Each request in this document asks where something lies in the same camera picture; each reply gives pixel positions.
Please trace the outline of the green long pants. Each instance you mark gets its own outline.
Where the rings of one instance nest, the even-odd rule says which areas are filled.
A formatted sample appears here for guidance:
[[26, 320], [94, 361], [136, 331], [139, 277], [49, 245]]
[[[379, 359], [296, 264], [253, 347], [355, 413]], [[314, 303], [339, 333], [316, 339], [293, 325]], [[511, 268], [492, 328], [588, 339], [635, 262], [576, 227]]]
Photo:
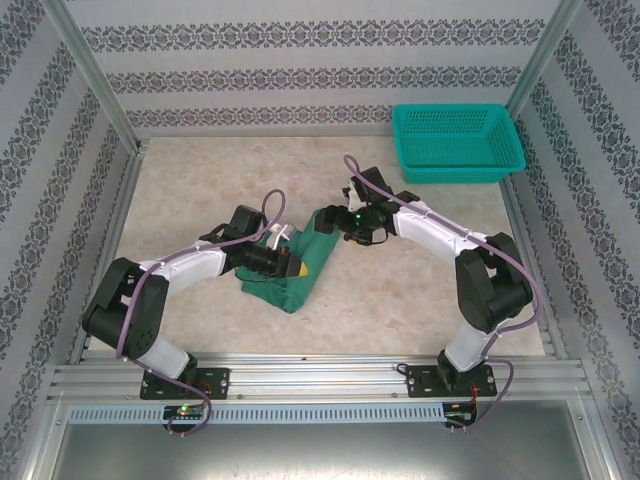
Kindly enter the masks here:
[[316, 209], [305, 228], [294, 233], [285, 245], [307, 266], [308, 274], [298, 277], [263, 277], [244, 267], [236, 270], [235, 276], [241, 284], [241, 291], [253, 295], [282, 311], [293, 314], [300, 310], [309, 298], [321, 272], [326, 266], [339, 240], [339, 232], [323, 234], [314, 230]]

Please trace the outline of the small circuit board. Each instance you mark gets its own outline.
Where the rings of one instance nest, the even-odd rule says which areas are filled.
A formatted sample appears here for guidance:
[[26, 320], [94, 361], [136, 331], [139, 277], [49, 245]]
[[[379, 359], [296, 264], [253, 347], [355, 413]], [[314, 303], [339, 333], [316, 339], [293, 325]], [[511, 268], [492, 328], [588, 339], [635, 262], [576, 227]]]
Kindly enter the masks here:
[[166, 406], [163, 411], [163, 419], [169, 420], [186, 420], [200, 421], [204, 417], [204, 409], [202, 406], [182, 405], [182, 406]]
[[447, 418], [459, 422], [474, 422], [478, 413], [477, 403], [446, 403], [444, 413]]

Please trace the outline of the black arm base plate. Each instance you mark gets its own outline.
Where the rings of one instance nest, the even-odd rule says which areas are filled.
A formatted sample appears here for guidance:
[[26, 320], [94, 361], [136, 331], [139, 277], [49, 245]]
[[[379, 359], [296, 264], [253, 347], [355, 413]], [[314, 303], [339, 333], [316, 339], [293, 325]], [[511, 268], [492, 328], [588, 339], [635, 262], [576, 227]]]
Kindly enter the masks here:
[[439, 365], [407, 365], [404, 376], [410, 398], [495, 397], [493, 369], [480, 364], [468, 372], [443, 370]]
[[[224, 400], [228, 395], [230, 370], [198, 367], [194, 374], [189, 374], [180, 380], [183, 383], [186, 380], [192, 380], [191, 386], [205, 393], [211, 400]], [[201, 397], [191, 390], [184, 389], [151, 373], [143, 375], [139, 396], [142, 400], [201, 400]]]

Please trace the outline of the wide aluminium mounting beam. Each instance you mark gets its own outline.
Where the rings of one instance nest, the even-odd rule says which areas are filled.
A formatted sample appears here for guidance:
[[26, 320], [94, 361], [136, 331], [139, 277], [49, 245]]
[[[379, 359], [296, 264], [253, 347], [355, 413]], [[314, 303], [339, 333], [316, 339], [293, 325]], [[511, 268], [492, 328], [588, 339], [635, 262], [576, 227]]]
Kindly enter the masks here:
[[[230, 370], [230, 403], [405, 402], [406, 380], [397, 366], [427, 365], [430, 356], [392, 355], [197, 355], [208, 368]], [[593, 396], [579, 360], [515, 357], [508, 365], [489, 360], [499, 389], [511, 401], [577, 400]], [[75, 365], [55, 368], [47, 401], [120, 404], [139, 401], [143, 371], [104, 350], [89, 350]]]

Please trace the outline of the aluminium frame post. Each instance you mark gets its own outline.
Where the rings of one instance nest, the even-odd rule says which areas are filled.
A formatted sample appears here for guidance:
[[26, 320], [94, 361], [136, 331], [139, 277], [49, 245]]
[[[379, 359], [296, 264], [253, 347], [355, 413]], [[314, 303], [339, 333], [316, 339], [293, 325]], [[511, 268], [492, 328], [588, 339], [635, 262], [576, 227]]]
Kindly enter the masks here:
[[137, 151], [140, 140], [82, 30], [67, 7], [66, 0], [40, 0], [40, 2], [127, 151], [129, 153]]
[[26, 463], [17, 480], [52, 480], [64, 440], [70, 407], [61, 399], [48, 401], [31, 440]]
[[536, 44], [505, 105], [512, 120], [518, 118], [531, 91], [552, 58], [553, 51], [564, 36], [565, 31], [571, 25], [583, 3], [584, 0], [558, 1], [556, 9], [550, 17], [548, 24], [541, 34], [540, 40]]
[[624, 480], [624, 475], [618, 466], [612, 444], [606, 433], [604, 423], [594, 400], [584, 400], [582, 403], [584, 420], [592, 439], [590, 442], [595, 449], [597, 459], [597, 475], [593, 479], [598, 480]]

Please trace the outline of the teal plastic mesh basket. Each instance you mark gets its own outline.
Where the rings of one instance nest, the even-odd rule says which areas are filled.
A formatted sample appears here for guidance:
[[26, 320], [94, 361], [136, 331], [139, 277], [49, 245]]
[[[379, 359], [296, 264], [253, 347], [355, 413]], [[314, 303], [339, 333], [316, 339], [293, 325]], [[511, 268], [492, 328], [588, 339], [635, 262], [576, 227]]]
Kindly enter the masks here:
[[497, 183], [526, 167], [515, 125], [499, 104], [401, 104], [391, 125], [408, 184]]

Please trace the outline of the grey metal sheet panel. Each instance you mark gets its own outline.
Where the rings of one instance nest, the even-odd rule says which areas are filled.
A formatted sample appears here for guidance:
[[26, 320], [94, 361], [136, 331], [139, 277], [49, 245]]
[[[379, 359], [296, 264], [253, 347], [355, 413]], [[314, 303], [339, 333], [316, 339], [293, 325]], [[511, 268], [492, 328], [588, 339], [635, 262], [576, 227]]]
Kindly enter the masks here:
[[73, 425], [52, 480], [590, 480], [574, 435], [437, 424]]

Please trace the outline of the aluminium frame rail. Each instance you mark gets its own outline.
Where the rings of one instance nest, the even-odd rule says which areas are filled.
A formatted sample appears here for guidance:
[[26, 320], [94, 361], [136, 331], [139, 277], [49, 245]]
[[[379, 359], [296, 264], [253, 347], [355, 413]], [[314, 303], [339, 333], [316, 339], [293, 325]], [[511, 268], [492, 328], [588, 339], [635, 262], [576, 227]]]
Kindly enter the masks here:
[[82, 319], [115, 254], [127, 182], [136, 161], [137, 154], [129, 153], [119, 141], [104, 141], [83, 195], [76, 224], [79, 266], [73, 276], [66, 309], [68, 327], [63, 336], [62, 361], [66, 364], [75, 363], [83, 348]]
[[499, 182], [504, 206], [512, 228], [515, 243], [520, 251], [523, 265], [529, 269], [534, 279], [541, 287], [543, 296], [540, 301], [534, 300], [534, 306], [539, 310], [538, 330], [541, 335], [545, 354], [560, 360], [567, 360], [569, 355], [565, 349], [562, 336], [558, 329], [552, 305], [544, 286], [541, 271], [534, 255], [533, 244], [529, 238], [525, 218], [521, 212], [516, 192], [509, 178]]

